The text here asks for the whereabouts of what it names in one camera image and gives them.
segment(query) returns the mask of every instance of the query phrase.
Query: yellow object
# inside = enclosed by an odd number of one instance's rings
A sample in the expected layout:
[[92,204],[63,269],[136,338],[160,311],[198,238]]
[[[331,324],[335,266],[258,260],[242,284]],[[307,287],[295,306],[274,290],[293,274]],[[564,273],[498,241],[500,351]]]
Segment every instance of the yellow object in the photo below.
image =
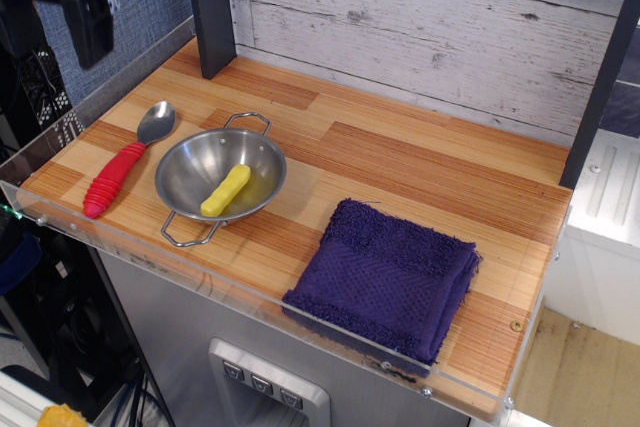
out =
[[87,421],[67,404],[54,405],[42,411],[37,427],[88,427]]
[[236,165],[209,198],[200,204],[200,213],[205,217],[218,217],[250,178],[251,167]]

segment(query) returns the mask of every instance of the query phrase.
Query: button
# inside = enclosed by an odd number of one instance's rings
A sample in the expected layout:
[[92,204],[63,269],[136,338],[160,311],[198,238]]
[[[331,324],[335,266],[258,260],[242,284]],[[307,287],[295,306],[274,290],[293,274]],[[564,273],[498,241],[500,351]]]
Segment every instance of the button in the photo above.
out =
[[287,392],[284,389],[280,389],[280,396],[285,405],[293,407],[294,409],[302,410],[302,399],[297,395]]
[[253,384],[253,388],[258,392],[262,392],[263,394],[273,395],[273,387],[266,380],[261,379],[260,377],[256,377],[255,375],[251,375],[251,383]]
[[226,360],[222,361],[222,365],[224,366],[224,373],[229,377],[234,380],[239,380],[240,382],[244,380],[244,372],[240,367],[230,364]]

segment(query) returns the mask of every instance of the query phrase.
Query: black frame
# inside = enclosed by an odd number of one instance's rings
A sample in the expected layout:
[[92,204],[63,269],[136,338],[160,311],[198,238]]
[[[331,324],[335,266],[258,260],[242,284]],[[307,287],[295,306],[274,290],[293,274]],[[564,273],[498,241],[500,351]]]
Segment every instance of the black frame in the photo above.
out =
[[578,183],[618,72],[638,25],[638,18],[640,18],[640,0],[624,0],[620,15],[611,34],[609,46],[600,65],[598,77],[591,91],[589,102],[582,115],[580,127],[567,157],[564,172],[560,179],[560,185],[563,187],[574,189]]
[[230,0],[191,0],[202,76],[211,79],[236,57]]

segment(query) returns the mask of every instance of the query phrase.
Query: folded towel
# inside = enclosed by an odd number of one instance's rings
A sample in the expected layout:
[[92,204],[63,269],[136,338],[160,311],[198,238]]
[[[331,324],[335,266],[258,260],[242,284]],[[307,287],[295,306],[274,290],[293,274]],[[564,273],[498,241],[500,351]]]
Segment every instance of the folded towel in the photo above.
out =
[[474,243],[346,199],[283,301],[431,365],[480,259]]

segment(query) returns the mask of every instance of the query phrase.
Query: wood plank wall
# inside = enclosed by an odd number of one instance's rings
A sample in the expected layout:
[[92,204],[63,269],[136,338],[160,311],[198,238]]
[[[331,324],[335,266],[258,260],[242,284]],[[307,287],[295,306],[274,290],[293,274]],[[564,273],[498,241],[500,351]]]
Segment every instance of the wood plank wall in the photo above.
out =
[[240,55],[570,146],[622,0],[231,0]]

